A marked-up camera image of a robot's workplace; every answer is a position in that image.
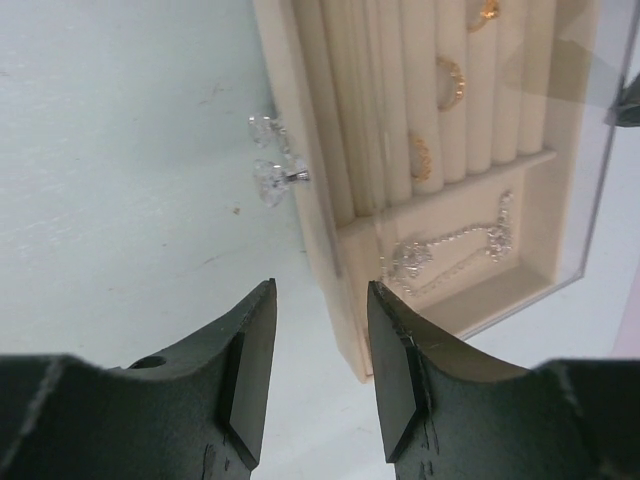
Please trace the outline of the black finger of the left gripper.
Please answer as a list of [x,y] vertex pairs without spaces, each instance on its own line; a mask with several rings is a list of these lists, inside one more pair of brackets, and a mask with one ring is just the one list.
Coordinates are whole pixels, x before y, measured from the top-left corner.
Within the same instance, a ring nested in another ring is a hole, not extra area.
[[605,116],[605,123],[622,128],[636,128],[640,124],[640,76],[624,87]]

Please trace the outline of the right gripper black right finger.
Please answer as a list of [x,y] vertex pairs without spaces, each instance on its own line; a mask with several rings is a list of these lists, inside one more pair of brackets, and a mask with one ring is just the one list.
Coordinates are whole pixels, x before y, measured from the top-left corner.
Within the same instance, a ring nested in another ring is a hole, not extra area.
[[535,381],[368,286],[375,394],[389,463],[536,463]]

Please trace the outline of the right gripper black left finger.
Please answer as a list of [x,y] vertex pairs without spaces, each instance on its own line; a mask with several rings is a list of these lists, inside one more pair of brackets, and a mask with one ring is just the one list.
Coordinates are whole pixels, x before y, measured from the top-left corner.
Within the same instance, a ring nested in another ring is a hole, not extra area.
[[170,459],[253,470],[261,456],[277,325],[277,287],[261,282],[229,312],[127,368]]

